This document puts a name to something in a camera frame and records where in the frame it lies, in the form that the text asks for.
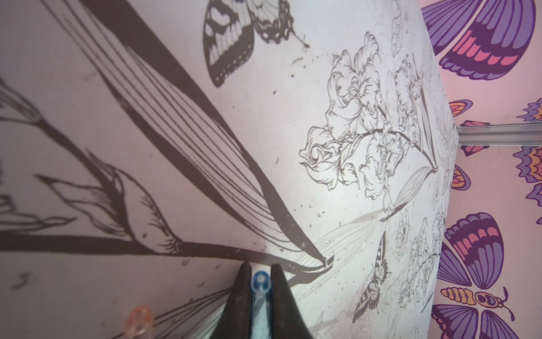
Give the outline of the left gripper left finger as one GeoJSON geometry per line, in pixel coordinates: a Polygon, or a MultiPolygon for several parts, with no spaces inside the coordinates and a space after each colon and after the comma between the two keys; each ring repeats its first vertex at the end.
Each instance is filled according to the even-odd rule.
{"type": "Polygon", "coordinates": [[[224,311],[211,339],[249,339],[251,337],[252,268],[244,262],[238,271],[224,311]]]}

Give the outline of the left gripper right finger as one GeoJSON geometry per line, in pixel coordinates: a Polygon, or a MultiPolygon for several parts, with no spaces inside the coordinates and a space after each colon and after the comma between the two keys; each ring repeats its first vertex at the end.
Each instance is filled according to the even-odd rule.
{"type": "Polygon", "coordinates": [[[272,264],[272,339],[312,339],[281,265],[272,264]]]}

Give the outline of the blue transparent pencil cap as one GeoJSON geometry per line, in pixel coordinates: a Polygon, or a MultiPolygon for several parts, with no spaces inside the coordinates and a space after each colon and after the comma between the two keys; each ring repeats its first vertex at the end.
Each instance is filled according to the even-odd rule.
{"type": "Polygon", "coordinates": [[[253,296],[251,313],[251,338],[271,339],[272,337],[272,281],[265,271],[258,271],[251,281],[253,296]]]}

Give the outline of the salmon pink transparent pencil cap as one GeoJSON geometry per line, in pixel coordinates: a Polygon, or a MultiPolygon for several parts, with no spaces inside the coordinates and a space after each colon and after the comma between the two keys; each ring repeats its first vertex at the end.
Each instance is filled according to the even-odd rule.
{"type": "Polygon", "coordinates": [[[124,326],[126,339],[151,339],[153,330],[152,312],[147,307],[135,308],[124,326]]]}

